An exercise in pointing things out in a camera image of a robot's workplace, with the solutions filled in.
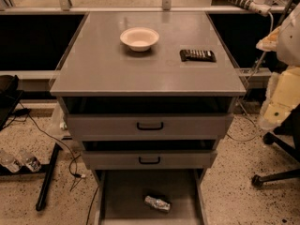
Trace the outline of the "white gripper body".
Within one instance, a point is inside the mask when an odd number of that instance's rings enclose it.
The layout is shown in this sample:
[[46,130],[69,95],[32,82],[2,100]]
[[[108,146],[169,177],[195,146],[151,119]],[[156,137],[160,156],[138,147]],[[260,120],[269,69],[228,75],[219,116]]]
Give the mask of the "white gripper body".
[[258,124],[262,129],[279,127],[300,104],[300,67],[274,72],[268,82]]

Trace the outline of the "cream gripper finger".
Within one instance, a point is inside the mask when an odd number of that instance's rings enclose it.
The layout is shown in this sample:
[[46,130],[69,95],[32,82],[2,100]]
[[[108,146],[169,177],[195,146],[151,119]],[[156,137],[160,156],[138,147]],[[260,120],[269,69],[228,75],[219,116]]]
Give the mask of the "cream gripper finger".
[[278,35],[280,28],[274,29],[268,36],[261,39],[256,48],[264,52],[275,52],[277,50]]

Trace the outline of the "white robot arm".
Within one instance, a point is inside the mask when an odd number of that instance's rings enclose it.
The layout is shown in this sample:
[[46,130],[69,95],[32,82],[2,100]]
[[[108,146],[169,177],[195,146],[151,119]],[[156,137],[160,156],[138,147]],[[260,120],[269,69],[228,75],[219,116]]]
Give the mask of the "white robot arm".
[[256,47],[275,52],[277,60],[287,65],[282,73],[272,73],[260,110],[259,126],[273,130],[300,104],[300,5]]

